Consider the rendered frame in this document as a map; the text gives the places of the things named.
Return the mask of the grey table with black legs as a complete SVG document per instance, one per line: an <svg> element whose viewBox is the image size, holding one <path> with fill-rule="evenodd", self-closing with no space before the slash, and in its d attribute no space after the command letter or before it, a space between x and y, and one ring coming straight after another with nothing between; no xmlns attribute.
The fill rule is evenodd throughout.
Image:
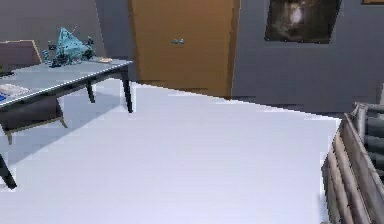
<svg viewBox="0 0 384 224"><path fill-rule="evenodd" d="M92 86L112 77L122 81L127 111L132 112L130 65L129 61L119 59L110 63L87 61L56 68L38 64L16 69L11 75L0 77L0 85L12 84L25 89L0 100L0 131L12 144L12 134L15 132L54 122L67 127L58 99L86 89L89 100L94 102Z"/></svg>

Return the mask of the orange wooden door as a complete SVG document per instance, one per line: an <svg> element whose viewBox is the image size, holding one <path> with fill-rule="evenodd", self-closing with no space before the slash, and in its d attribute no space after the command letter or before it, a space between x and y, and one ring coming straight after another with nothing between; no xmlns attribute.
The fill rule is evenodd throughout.
<svg viewBox="0 0 384 224"><path fill-rule="evenodd" d="M241 0L128 0L143 84L229 99ZM184 44L172 44L184 39Z"/></svg>

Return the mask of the light blue cone statue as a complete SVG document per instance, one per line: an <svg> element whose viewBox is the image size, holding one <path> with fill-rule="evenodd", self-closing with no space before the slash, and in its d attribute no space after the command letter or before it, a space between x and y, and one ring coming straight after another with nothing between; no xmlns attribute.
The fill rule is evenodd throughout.
<svg viewBox="0 0 384 224"><path fill-rule="evenodd" d="M89 61L95 56L93 44L91 37L87 41L80 41L72 32L61 27L57 42L48 43L48 48L42 50L43 63L55 68Z"/></svg>

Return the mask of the white and blue book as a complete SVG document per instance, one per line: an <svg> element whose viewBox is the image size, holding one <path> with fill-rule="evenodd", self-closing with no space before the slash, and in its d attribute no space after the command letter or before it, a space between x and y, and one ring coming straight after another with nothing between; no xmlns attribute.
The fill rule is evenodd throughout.
<svg viewBox="0 0 384 224"><path fill-rule="evenodd" d="M1 84L0 85L0 102L6 100L9 97L17 97L30 92L30 89L13 85L13 84Z"/></svg>

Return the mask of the wooden slatted bench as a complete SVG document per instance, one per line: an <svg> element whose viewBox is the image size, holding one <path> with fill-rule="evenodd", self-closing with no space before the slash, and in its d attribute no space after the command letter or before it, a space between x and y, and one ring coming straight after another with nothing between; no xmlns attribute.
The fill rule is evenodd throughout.
<svg viewBox="0 0 384 224"><path fill-rule="evenodd" d="M328 220L384 224L384 105L357 102L321 167Z"/></svg>

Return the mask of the dark framed picture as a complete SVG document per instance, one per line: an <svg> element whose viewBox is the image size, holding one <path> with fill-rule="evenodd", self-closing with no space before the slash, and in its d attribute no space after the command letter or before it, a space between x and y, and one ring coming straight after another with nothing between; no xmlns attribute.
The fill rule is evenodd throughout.
<svg viewBox="0 0 384 224"><path fill-rule="evenodd" d="M342 0L270 0L265 41L329 44Z"/></svg>

